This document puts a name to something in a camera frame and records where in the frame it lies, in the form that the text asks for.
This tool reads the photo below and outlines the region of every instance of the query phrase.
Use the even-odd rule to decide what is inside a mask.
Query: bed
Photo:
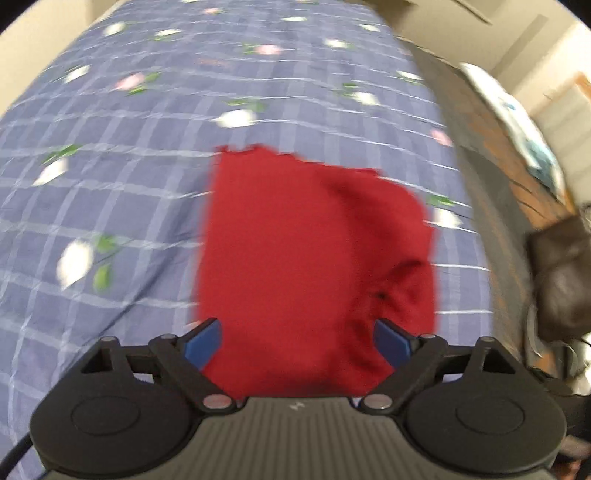
[[[478,133],[466,115],[481,115],[488,131]],[[501,275],[512,268],[508,252],[519,252],[507,219],[488,211],[498,202],[485,180],[508,179],[521,160],[487,115],[454,69],[394,38],[361,5],[123,4],[57,58],[0,122],[0,455],[98,337],[132,344],[186,330],[199,301],[193,277],[221,145],[265,144],[309,160],[379,168],[426,203],[450,200],[446,210],[457,222],[435,222],[437,333],[464,345],[496,333],[516,345],[519,299],[509,306],[499,299],[510,302],[505,294],[525,280]],[[498,154],[488,166],[500,175],[483,173],[487,162],[476,168],[472,154]],[[67,159],[67,171],[40,184],[57,158]],[[518,205],[522,194],[507,182],[505,200]],[[554,211],[556,202],[535,185],[524,189]],[[532,228],[520,208],[509,209],[515,224]],[[563,214],[556,209],[556,217]],[[490,236],[493,227],[504,235]],[[56,265],[66,246],[102,236],[121,245],[108,287],[97,291],[89,274],[62,289]],[[30,452],[12,477],[40,472]]]

